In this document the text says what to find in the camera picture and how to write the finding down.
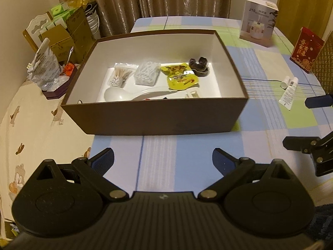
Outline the red gift box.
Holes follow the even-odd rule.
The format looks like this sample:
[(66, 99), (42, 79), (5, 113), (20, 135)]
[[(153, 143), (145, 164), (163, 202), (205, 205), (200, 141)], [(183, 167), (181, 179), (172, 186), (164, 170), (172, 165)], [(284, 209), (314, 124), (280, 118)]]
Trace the red gift box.
[(290, 60), (309, 73), (323, 45), (324, 40), (303, 26)]

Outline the plaid tablecloth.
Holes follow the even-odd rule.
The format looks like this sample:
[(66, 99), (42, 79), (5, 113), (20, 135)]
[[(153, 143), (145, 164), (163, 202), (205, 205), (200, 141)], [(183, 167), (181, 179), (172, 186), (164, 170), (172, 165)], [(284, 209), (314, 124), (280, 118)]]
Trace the plaid tablecloth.
[[(287, 136), (324, 137), (332, 131), (332, 108), (308, 109), (304, 102), (322, 94), (317, 79), (290, 61), (293, 45), (278, 29), (273, 46), (266, 48), (239, 38), (240, 21), (214, 17), (164, 16), (138, 19), (134, 32), (161, 29), (214, 29), (224, 41), (243, 79), (249, 99), (232, 131), (219, 134), (149, 137), (96, 136), (91, 154), (106, 147), (115, 152), (115, 164), (106, 178), (133, 191), (192, 191), (221, 178), (212, 152), (222, 148), (258, 163), (283, 159), (316, 203), (332, 198), (332, 175), (317, 177), (309, 155), (286, 150)], [(289, 76), (299, 83), (291, 110), (279, 104), (281, 81)]]

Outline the white humidifier box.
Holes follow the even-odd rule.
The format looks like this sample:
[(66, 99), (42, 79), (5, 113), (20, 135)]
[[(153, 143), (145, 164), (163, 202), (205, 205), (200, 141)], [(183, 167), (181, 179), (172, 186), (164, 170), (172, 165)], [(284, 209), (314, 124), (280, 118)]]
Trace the white humidifier box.
[(245, 0), (239, 38), (261, 46), (273, 45), (271, 39), (278, 7), (268, 0)]

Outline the yellow snack pouch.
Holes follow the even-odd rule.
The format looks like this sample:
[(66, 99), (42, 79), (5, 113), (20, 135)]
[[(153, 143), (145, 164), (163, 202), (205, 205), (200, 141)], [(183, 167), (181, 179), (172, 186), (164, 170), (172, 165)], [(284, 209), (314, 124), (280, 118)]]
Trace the yellow snack pouch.
[(186, 63), (161, 66), (167, 76), (167, 84), (171, 90), (182, 91), (199, 83), (199, 78)]

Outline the white rice paddle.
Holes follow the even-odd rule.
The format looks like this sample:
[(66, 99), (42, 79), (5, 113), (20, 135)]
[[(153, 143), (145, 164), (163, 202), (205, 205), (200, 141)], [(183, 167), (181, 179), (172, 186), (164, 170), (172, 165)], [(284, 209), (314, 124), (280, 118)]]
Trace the white rice paddle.
[(176, 90), (171, 90), (167, 87), (152, 87), (149, 89), (145, 89), (139, 92), (128, 92), (123, 88), (118, 87), (109, 87), (105, 90), (104, 100), (106, 102), (116, 102), (116, 101), (126, 101), (126, 100), (137, 100), (141, 99), (144, 96), (159, 96), (166, 94), (176, 93)]

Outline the plastic bag in tray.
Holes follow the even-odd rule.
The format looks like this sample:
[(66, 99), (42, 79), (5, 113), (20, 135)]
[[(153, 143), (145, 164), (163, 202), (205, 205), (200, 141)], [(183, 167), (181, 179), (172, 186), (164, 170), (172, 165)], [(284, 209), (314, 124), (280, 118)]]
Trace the plastic bag in tray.
[(27, 69), (28, 80), (35, 83), (42, 91), (48, 91), (62, 73), (57, 57), (50, 49), (50, 40), (45, 38), (37, 50), (31, 66)]

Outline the cotton swab bag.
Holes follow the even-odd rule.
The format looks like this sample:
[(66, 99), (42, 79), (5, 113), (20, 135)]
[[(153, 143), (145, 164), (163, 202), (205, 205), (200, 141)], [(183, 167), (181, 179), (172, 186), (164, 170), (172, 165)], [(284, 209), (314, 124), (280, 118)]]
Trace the cotton swab bag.
[(108, 86), (123, 88), (127, 79), (137, 70), (138, 65), (129, 63), (116, 63), (108, 79)]

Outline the brown cardboard storage box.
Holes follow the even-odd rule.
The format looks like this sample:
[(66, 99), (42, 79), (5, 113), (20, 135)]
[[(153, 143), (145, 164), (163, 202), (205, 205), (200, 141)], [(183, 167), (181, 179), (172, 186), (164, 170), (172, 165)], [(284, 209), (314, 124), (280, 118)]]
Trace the brown cardboard storage box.
[[(200, 91), (200, 98), (185, 98), (184, 90), (137, 100), (104, 100), (116, 63), (141, 65), (153, 61), (165, 66), (200, 57), (207, 59), (209, 73), (190, 87)], [(136, 93), (161, 86), (169, 88), (163, 72), (154, 86), (136, 85), (131, 75), (123, 89)], [(215, 30), (174, 29), (97, 40), (75, 74), (62, 107), (88, 134), (179, 135), (228, 132), (247, 101), (239, 71)]]

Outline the dark purple tray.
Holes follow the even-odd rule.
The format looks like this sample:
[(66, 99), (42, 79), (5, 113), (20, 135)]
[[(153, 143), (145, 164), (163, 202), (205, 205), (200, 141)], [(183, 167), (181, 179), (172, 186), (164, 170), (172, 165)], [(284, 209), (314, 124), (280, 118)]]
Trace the dark purple tray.
[(64, 66), (63, 73), (55, 79), (54, 84), (48, 91), (43, 91), (46, 99), (59, 99), (66, 94), (78, 69), (75, 64), (69, 62)]

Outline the white cream tube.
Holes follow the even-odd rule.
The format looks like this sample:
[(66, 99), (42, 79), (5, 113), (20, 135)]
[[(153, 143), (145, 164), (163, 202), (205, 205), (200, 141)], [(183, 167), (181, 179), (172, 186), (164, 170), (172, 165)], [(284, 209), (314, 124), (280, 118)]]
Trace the white cream tube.
[(292, 108), (293, 98), (296, 93), (298, 83), (299, 79), (297, 77), (291, 78), (290, 85), (286, 90), (284, 90), (284, 93), (279, 100), (279, 104), (285, 107), (289, 111)]

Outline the brown velvet scrunchie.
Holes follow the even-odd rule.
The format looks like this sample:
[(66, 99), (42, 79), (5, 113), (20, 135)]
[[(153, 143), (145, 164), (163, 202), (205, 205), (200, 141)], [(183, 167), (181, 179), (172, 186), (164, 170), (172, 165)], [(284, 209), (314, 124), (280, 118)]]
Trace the brown velvet scrunchie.
[(200, 57), (198, 61), (191, 58), (189, 60), (189, 67), (193, 70), (194, 74), (198, 77), (206, 77), (209, 73), (208, 61), (204, 57)]

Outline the small white bottle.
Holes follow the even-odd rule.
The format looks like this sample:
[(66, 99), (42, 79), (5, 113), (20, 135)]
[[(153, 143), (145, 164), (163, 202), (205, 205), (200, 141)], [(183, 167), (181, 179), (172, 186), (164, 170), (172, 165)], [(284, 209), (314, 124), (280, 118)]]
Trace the small white bottle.
[(281, 81), (280, 83), (280, 87), (284, 90), (286, 90), (288, 88), (288, 86), (290, 85), (291, 82), (291, 78), (289, 76), (286, 76), (283, 81)]

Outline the brown cardboard boxes pile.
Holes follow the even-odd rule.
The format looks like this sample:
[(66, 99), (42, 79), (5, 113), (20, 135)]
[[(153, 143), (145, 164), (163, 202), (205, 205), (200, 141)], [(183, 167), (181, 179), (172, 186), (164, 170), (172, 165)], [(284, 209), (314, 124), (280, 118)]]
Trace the brown cardboard boxes pile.
[(80, 64), (95, 42), (83, 8), (78, 8), (67, 20), (63, 21), (65, 25), (58, 23), (42, 32), (42, 26), (50, 24), (50, 14), (46, 13), (44, 17), (45, 20), (32, 20), (29, 24), (30, 30), (25, 29), (22, 32), (33, 51), (37, 51), (42, 41), (48, 38), (50, 40), (48, 45), (56, 55), (58, 62), (65, 62), (70, 50), (73, 49), (70, 61)]

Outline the white plastic hair clip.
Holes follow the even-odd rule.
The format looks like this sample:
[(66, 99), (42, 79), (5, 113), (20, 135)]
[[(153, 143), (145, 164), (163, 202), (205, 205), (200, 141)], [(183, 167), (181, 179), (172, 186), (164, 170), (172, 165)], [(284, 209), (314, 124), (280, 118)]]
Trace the white plastic hair clip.
[(185, 98), (200, 98), (200, 91), (195, 87), (189, 88), (185, 92)]

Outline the quilted beige chair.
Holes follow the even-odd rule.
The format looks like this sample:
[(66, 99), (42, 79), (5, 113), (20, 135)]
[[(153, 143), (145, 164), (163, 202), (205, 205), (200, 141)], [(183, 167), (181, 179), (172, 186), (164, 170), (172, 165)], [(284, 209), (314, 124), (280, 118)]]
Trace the quilted beige chair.
[(333, 90), (333, 38), (332, 32), (328, 35), (316, 57), (312, 72), (319, 81), (326, 94), (332, 94)]

